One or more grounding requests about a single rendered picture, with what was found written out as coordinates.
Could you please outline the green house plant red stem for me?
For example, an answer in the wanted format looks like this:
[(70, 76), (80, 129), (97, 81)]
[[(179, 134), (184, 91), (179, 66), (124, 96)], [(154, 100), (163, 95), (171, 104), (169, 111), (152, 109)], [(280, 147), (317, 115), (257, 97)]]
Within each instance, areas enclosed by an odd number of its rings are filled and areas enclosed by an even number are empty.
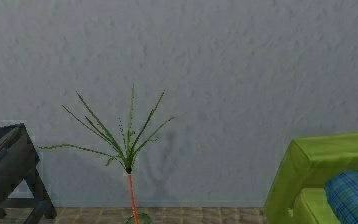
[(148, 124), (150, 123), (152, 117), (156, 113), (165, 92), (162, 92), (157, 99), (154, 107), (151, 109), (147, 116), (147, 120), (144, 122), (139, 132), (136, 132), (133, 129), (133, 111), (134, 111), (134, 99), (135, 99), (135, 85), (131, 87), (131, 99), (130, 99), (130, 109), (128, 112), (128, 121), (127, 128), (124, 129), (122, 124), (119, 124), (119, 130), (123, 140), (123, 146), (120, 146), (118, 141), (115, 139), (110, 130), (103, 124), (103, 122), (99, 119), (99, 117), (94, 113), (94, 111), (90, 108), (87, 102), (84, 100), (81, 94), (77, 94), (80, 102), (86, 108), (86, 110), (91, 115), (91, 118), (85, 116), (85, 120), (78, 118), (74, 113), (72, 113), (66, 106), (62, 106), (62, 108), (69, 113), (77, 122), (83, 125), (85, 128), (90, 130), (92, 133), (97, 135), (99, 138), (104, 140), (114, 151), (114, 154), (109, 154), (105, 152), (101, 152), (98, 150), (90, 149), (87, 147), (82, 147), (74, 144), (58, 144), (52, 146), (39, 146), (39, 149), (42, 150), (54, 150), (58, 148), (75, 148), (85, 152), (91, 152), (99, 155), (103, 155), (107, 157), (106, 166), (109, 166), (113, 161), (117, 161), (123, 170), (127, 174), (128, 178), (128, 188), (129, 188), (129, 197), (131, 203), (131, 211), (132, 216), (127, 219), (126, 224), (152, 224), (152, 219), (145, 213), (139, 213), (137, 211), (136, 201), (134, 197), (134, 189), (133, 189), (133, 179), (132, 179), (132, 171), (134, 170), (134, 165), (139, 155), (140, 151), (149, 143), (155, 142), (157, 140), (156, 134), (160, 131), (162, 127), (164, 127), (167, 123), (173, 120), (173, 117), (170, 117), (168, 120), (163, 122), (155, 131), (153, 131), (142, 143), (139, 142), (143, 133), (145, 132)]

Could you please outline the blue plaid cushion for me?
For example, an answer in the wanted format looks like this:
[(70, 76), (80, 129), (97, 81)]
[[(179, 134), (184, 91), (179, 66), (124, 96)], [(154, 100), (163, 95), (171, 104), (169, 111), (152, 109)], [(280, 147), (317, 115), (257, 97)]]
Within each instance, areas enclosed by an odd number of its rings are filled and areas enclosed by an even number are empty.
[(324, 185), (327, 202), (341, 224), (358, 224), (358, 170), (347, 170)]

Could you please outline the black wooden table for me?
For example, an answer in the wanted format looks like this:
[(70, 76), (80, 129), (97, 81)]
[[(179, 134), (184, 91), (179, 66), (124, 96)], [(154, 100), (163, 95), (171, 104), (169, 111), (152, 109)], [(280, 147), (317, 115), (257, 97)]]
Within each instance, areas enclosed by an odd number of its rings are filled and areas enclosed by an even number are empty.
[(24, 224), (55, 219), (57, 211), (37, 170), (40, 158), (23, 123), (0, 127), (0, 219), (5, 208), (32, 208)]

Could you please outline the lime green sofa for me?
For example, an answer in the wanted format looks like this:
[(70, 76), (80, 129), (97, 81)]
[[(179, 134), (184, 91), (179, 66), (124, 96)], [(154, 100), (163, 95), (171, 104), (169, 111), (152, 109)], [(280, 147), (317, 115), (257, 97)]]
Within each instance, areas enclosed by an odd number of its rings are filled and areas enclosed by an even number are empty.
[(340, 224), (324, 185), (346, 170), (358, 170), (358, 132), (292, 139), (264, 205), (268, 224)]

